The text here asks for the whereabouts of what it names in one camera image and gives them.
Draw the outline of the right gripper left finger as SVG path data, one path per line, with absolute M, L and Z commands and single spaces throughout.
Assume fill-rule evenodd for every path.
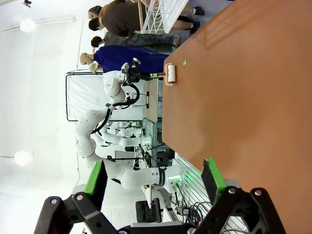
M 104 162 L 96 162 L 83 191 L 66 200 L 50 196 L 43 203 L 34 230 L 36 234 L 68 234 L 73 225 L 84 223 L 91 234 L 117 234 L 100 211 L 108 176 Z

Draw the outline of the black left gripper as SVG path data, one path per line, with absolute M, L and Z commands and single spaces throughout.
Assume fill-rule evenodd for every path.
M 156 73 L 140 73 L 137 67 L 129 68 L 127 72 L 127 83 L 138 83 L 140 79 L 155 79 Z

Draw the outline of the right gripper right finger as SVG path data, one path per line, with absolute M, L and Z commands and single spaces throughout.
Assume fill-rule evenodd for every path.
M 285 229 L 269 193 L 264 188 L 246 192 L 228 186 L 213 157 L 205 158 L 201 174 L 212 204 L 196 234 L 219 234 L 231 216 L 240 217 L 250 234 L 284 234 Z

